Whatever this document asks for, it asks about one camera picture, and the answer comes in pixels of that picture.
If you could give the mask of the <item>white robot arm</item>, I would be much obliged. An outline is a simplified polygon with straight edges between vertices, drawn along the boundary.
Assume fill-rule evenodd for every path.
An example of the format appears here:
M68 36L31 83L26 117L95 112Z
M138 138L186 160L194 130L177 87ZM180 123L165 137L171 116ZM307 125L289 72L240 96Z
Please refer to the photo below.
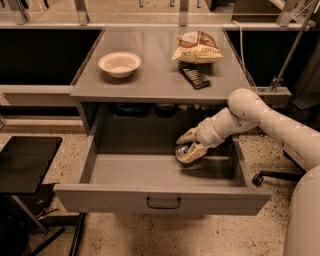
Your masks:
M226 108L177 139L176 157L189 164L255 127L305 170L291 198L283 256L320 256L320 132L271 109L252 90L237 89Z

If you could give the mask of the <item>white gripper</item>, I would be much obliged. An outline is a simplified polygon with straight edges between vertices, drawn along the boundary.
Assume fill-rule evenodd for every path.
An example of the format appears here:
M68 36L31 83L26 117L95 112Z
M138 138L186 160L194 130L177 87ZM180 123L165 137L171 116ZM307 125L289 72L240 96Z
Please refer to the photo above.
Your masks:
M216 148L223 142L224 138L216 131L210 118L204 119L196 129L189 129L176 140L177 145L192 143L190 146L193 161L203 157L207 148Z

